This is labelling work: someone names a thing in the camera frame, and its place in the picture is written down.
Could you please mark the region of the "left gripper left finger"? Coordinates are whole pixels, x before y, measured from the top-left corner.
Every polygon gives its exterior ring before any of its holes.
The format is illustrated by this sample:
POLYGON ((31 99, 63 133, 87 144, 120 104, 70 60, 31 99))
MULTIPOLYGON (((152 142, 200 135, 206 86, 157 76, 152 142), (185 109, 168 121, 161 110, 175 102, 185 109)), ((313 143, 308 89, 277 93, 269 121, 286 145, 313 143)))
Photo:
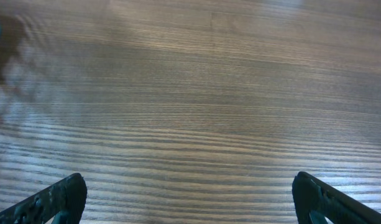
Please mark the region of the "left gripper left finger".
POLYGON ((53 223, 78 224, 85 209, 87 187, 79 173, 0 212, 0 224, 53 223))

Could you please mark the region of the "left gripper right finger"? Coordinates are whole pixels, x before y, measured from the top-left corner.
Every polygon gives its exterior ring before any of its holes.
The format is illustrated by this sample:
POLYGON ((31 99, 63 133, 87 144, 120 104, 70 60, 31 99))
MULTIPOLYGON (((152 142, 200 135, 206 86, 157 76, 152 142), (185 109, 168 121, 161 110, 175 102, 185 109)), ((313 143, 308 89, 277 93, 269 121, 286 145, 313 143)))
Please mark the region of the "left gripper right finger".
POLYGON ((381 213, 307 172, 295 176, 292 195, 299 224, 381 224, 381 213))

